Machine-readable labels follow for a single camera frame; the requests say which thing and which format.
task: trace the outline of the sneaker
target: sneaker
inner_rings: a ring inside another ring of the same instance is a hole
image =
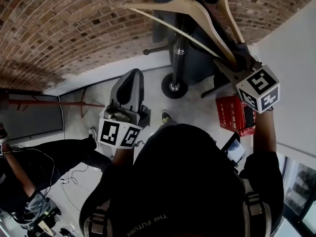
[[[167,123],[169,120],[171,120],[172,119],[172,117],[171,117],[171,115],[169,114],[169,112],[168,111],[166,111],[166,110],[164,110],[164,111],[162,111],[162,113],[161,113],[161,120],[162,120],[162,123]]]
[[[98,143],[98,134],[97,134],[97,131],[92,127],[88,130],[88,133],[92,136],[92,138],[94,139],[95,141],[95,144],[96,144],[96,148],[99,147],[99,143]]]

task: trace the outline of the brick wall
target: brick wall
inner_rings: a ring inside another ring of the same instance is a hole
[[[142,54],[150,19],[121,9],[152,0],[0,0],[0,87],[44,90],[67,74]],[[310,0],[229,0],[248,43],[273,31]],[[220,13],[217,16],[225,25]]]

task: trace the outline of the red cardboard box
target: red cardboard box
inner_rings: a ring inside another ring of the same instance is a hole
[[[240,137],[254,134],[256,112],[237,96],[216,99],[219,122],[222,128],[237,132]]]

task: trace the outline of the white wall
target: white wall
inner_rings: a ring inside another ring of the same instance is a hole
[[[274,111],[278,152],[292,150],[290,156],[316,168],[316,0],[255,47],[281,85]]]
[[[69,77],[64,82],[45,90],[44,94],[59,96],[96,82],[122,76],[131,69],[148,70],[169,65],[169,51],[136,56],[100,66],[78,76]]]

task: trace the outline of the person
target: person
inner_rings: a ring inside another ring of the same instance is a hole
[[[245,189],[226,154],[208,133],[177,124],[167,111],[162,121],[134,164],[133,150],[116,150],[81,209],[82,233],[94,236],[85,226],[97,224],[92,215],[102,208],[104,236],[244,236]],[[273,231],[284,193],[272,110],[257,114],[253,154],[239,176],[270,206]]]
[[[0,123],[0,140],[6,137]],[[59,140],[34,147],[11,149],[2,142],[0,158],[0,209],[20,212],[33,196],[54,185],[70,169],[83,162],[105,171],[111,160],[95,151],[96,131],[89,129],[83,140]]]

